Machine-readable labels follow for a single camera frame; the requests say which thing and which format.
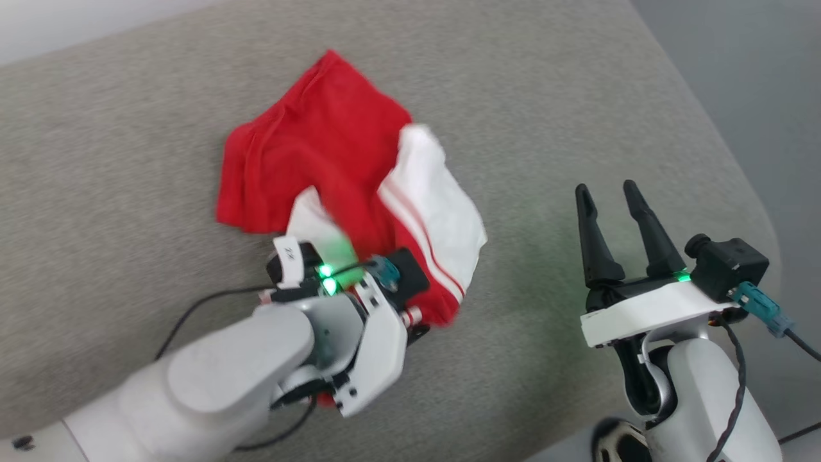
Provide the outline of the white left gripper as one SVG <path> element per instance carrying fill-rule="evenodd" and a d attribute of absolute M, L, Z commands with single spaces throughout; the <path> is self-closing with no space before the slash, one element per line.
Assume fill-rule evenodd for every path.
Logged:
<path fill-rule="evenodd" d="M 347 380 L 334 385 L 334 402 L 344 418 L 364 411 L 401 377 L 409 329 L 423 318 L 417 306 L 398 310 L 371 270 L 354 288 L 368 316 L 357 351 L 343 371 Z"/>

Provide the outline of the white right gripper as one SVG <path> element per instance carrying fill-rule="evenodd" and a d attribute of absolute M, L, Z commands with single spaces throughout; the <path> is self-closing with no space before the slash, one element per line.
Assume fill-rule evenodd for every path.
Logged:
<path fill-rule="evenodd" d="M 624 269 L 614 261 L 599 228 L 593 197 L 586 184 L 579 184 L 575 201 L 584 285 L 589 288 L 586 313 L 580 318 L 584 342 L 599 348 L 642 334 L 648 343 L 709 338 L 709 322 L 740 306 L 730 299 L 713 301 L 692 281 L 675 280 L 672 276 L 686 269 L 685 261 L 637 183 L 624 181 L 623 191 L 640 231 L 650 278 L 623 281 Z"/>

